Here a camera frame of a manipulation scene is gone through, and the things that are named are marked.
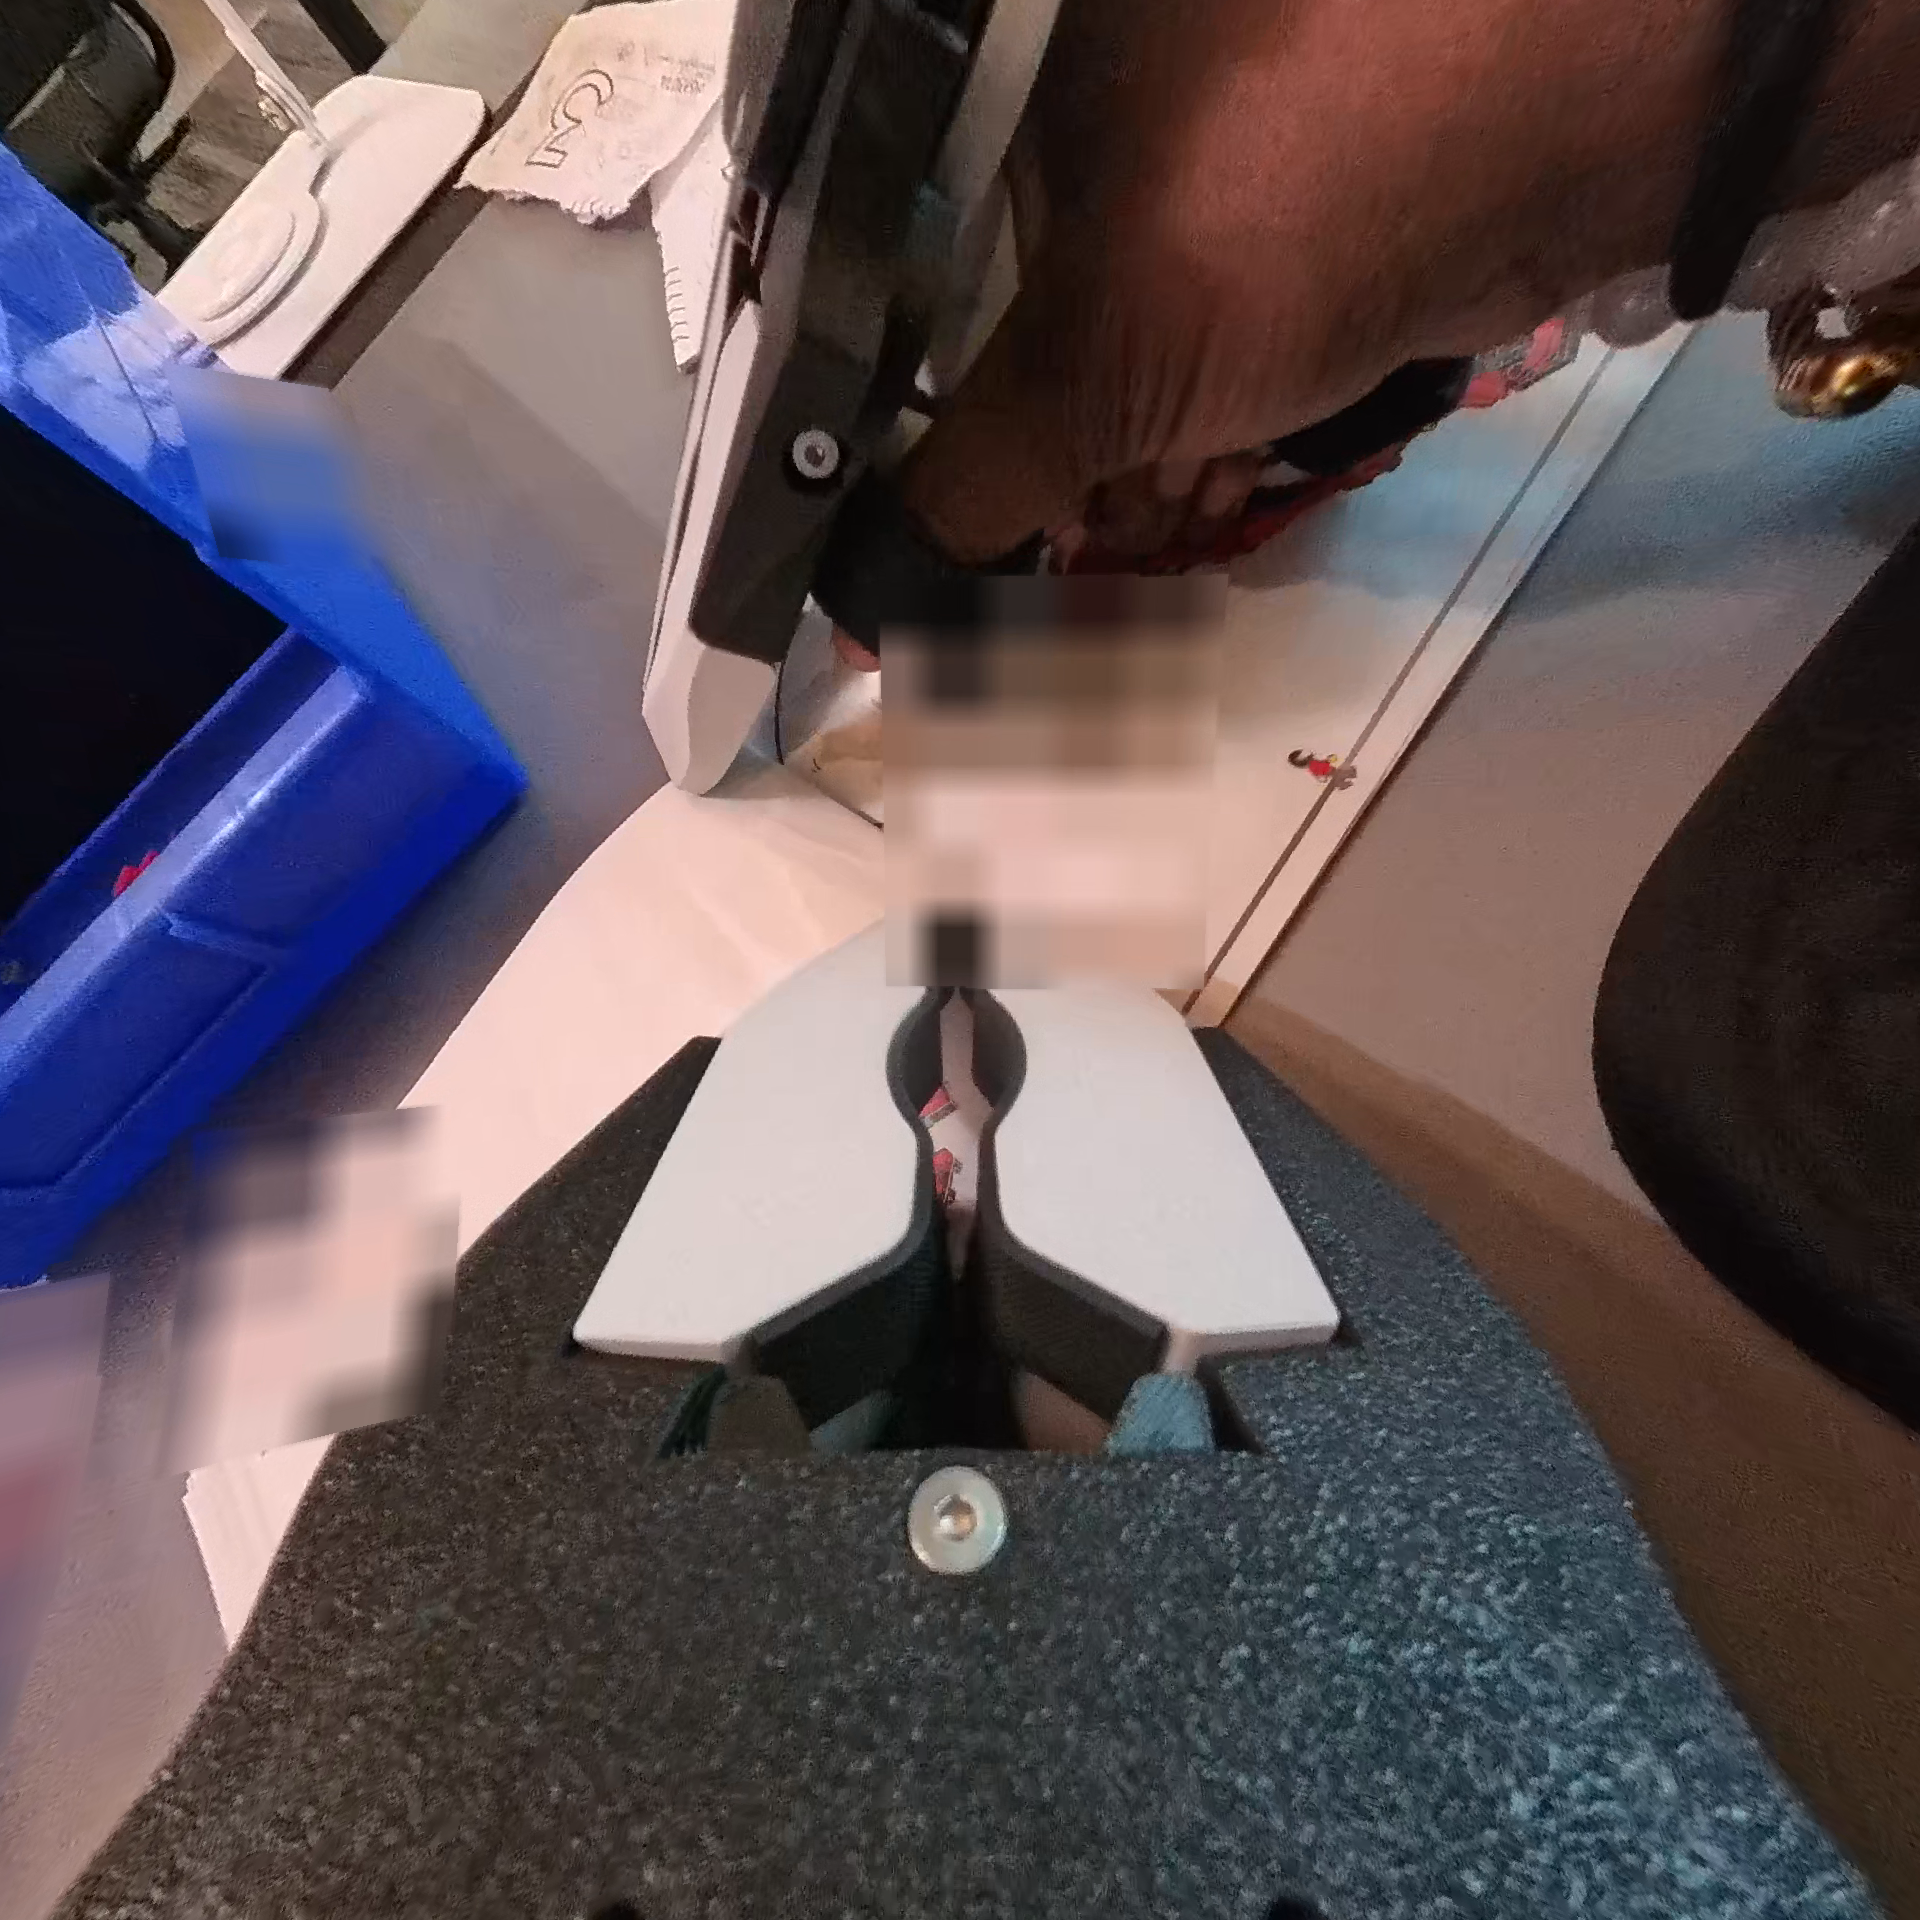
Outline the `torn white paper bag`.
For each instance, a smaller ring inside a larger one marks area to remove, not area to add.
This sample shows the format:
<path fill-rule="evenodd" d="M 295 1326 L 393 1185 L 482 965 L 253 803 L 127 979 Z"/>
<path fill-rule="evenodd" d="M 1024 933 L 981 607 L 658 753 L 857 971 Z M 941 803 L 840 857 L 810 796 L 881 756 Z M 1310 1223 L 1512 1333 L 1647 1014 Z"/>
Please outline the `torn white paper bag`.
<path fill-rule="evenodd" d="M 605 4 L 549 41 L 518 103 L 458 186 L 541 202 L 580 225 L 621 218 L 718 105 L 730 4 Z"/>

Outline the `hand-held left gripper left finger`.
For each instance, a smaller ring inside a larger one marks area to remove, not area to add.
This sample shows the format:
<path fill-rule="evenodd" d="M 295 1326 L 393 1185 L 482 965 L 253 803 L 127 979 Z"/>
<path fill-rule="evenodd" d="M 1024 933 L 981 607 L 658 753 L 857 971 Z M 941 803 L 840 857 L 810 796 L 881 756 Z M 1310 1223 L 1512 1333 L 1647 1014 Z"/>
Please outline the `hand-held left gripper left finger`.
<path fill-rule="evenodd" d="M 590 1353 L 735 1359 L 876 1281 L 932 1220 L 925 990 L 813 961 L 716 1045 L 574 1322 Z"/>

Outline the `white instruction booklet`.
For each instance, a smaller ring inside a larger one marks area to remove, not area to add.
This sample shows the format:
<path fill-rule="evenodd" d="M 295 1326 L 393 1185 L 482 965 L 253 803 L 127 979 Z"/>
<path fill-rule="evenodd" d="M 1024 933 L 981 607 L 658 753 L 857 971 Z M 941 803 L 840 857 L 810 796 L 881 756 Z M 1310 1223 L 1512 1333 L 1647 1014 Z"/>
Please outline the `white instruction booklet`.
<path fill-rule="evenodd" d="M 1234 569 L 1205 982 L 1223 1019 L 1687 342 L 1586 341 L 1442 422 Z M 686 1039 L 880 914 L 878 829 L 792 772 L 642 803 L 405 1098 L 437 1118 L 457 1252 Z"/>

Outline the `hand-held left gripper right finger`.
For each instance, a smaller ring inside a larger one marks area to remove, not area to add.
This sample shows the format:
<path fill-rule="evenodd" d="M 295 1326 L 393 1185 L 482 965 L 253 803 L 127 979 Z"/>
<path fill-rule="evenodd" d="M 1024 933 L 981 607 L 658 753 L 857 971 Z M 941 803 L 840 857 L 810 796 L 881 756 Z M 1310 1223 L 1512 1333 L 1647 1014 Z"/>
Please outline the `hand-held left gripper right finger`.
<path fill-rule="evenodd" d="M 1196 1377 L 1338 1313 L 1200 1037 L 1138 986 L 970 991 L 968 1278 L 1028 1377 Z"/>

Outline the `blue divided plastic bin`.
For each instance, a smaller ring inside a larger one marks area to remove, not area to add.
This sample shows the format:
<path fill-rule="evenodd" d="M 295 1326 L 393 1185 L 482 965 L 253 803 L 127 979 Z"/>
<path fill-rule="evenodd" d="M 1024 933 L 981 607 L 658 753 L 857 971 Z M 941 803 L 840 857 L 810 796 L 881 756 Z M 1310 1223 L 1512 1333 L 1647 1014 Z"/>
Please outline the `blue divided plastic bin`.
<path fill-rule="evenodd" d="M 1 1281 L 20 1287 L 526 774 L 381 566 L 325 390 L 221 370 L 10 150 L 1 297 Z"/>

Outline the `black wrist band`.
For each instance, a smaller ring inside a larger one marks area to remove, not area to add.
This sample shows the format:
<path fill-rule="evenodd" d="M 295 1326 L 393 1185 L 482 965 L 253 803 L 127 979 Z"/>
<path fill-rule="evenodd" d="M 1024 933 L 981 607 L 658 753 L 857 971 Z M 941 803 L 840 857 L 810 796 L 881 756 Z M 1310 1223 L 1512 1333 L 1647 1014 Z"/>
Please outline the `black wrist band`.
<path fill-rule="evenodd" d="M 1712 100 L 1665 261 L 1678 323 L 1718 313 L 1833 66 L 1841 3 L 1733 3 Z"/>

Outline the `person's right forearm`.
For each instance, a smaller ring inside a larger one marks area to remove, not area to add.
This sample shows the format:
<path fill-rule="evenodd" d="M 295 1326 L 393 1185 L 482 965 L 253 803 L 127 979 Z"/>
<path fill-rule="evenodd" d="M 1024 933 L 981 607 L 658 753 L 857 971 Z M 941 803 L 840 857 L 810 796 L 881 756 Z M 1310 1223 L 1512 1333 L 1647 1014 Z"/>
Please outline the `person's right forearm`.
<path fill-rule="evenodd" d="M 1834 202 L 1918 148 L 1918 4 L 1860 4 L 1814 116 L 1812 199 Z"/>

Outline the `person's right hand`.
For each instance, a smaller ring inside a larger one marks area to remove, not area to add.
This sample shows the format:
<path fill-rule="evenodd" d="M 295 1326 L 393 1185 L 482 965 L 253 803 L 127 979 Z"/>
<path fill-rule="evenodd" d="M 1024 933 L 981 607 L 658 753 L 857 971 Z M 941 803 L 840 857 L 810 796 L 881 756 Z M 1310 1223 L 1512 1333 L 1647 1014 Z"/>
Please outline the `person's right hand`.
<path fill-rule="evenodd" d="M 1652 266 L 1718 55 L 1714 4 L 1062 4 L 1017 295 L 904 508 L 993 559 Z"/>

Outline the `white printed paper bag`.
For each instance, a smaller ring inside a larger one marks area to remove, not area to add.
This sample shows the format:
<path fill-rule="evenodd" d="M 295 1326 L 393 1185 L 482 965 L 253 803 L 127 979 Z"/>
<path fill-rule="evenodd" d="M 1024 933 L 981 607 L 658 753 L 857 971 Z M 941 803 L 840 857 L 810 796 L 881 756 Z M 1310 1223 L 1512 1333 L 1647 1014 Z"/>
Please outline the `white printed paper bag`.
<path fill-rule="evenodd" d="M 646 183 L 662 266 L 668 337 L 679 370 L 698 364 L 712 279 L 728 234 L 730 156 L 718 113 Z"/>

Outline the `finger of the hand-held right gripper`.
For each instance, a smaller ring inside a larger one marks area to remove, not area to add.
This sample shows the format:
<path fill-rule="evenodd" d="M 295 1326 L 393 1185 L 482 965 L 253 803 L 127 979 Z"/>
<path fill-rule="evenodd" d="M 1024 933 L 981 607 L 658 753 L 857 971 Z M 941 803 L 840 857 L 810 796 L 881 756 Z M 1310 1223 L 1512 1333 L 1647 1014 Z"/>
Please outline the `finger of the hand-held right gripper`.
<path fill-rule="evenodd" d="M 689 796 L 728 774 L 786 646 L 758 605 L 786 539 L 774 506 L 786 293 L 760 287 L 766 221 L 754 186 L 727 193 L 644 662 L 644 725 L 668 779 Z"/>

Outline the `black office chair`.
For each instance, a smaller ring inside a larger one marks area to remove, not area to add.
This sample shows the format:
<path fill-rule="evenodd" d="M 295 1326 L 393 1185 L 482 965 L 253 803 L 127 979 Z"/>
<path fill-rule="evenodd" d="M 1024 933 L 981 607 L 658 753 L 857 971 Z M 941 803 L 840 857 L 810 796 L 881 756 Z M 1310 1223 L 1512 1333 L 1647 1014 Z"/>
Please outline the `black office chair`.
<path fill-rule="evenodd" d="M 96 234 L 135 234 L 167 269 L 200 239 L 150 199 L 188 121 L 146 134 L 176 83 L 176 50 L 137 3 L 5 3 L 1 134 L 57 202 Z"/>

